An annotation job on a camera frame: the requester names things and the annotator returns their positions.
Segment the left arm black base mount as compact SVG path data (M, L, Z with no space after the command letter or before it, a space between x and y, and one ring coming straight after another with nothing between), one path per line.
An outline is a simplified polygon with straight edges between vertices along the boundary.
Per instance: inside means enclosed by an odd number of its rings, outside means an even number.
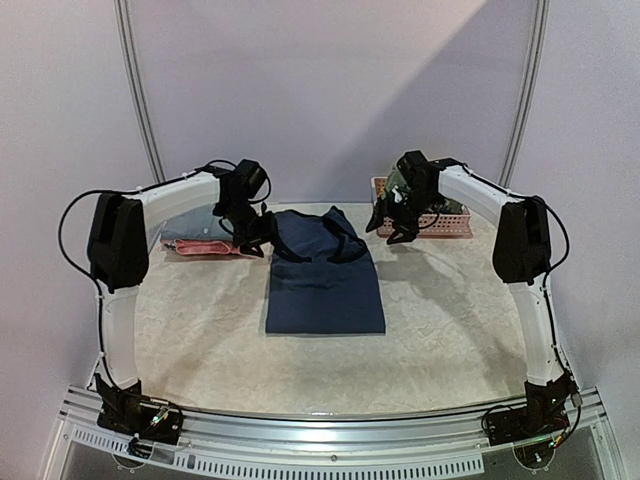
M109 385L99 374L95 387L102 406L97 425L139 440L176 446L184 423L182 408L168 400L141 393L141 382L121 389Z

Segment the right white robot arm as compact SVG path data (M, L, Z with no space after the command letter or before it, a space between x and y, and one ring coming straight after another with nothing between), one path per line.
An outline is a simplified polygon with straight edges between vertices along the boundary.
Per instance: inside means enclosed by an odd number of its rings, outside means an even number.
M368 232L391 221L389 245L418 237L420 218L453 200L496 228L492 264L506 284L519 314L527 362L527 382L547 387L572 377L557 342L550 294L552 210L539 196L501 187L453 158L430 161L419 150L408 151L387 177L374 203Z

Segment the pink perforated laundry basket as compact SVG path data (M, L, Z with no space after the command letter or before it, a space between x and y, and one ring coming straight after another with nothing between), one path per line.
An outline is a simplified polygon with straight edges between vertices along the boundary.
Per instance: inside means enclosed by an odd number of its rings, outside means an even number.
M372 202L375 204L378 196L383 193L386 184L384 177L372 177L371 194ZM436 214L425 214L419 219L419 233L417 238L424 239L471 239L473 232L471 228L471 213L463 206L461 214L440 214L437 221ZM388 238L393 232L392 222L385 218L381 227L377 228L376 234L380 238Z

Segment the grey-blue button shirt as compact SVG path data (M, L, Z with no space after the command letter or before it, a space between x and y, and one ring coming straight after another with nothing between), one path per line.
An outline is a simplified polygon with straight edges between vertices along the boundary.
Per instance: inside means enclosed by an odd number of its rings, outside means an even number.
M166 221L160 232L162 241L231 241L230 227L222 228L212 206L201 206Z

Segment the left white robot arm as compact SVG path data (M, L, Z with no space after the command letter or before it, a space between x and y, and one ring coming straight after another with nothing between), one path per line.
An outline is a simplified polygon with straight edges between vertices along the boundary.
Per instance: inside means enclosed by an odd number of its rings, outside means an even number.
M236 248L260 257L262 245L273 242L277 233L273 213L258 196L269 184L266 171L255 161L213 161L133 193L100 193L87 255L99 295L100 355L111 385L129 389L139 381L134 317L139 287L149 269L148 230L208 206L230 224Z

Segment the navy printed t-shirt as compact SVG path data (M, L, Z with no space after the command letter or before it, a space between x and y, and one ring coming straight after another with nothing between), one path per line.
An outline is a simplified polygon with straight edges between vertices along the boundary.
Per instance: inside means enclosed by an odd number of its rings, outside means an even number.
M269 335L383 335L375 265L345 213L275 214L265 330Z

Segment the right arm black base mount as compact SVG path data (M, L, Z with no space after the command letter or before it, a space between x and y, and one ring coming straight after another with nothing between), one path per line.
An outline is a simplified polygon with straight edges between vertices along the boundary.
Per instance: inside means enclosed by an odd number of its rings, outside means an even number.
M524 383L525 405L504 404L489 408L481 417L481 428L491 446L537 440L547 451L555 451L577 430L582 417L582 397L571 374L538 385Z

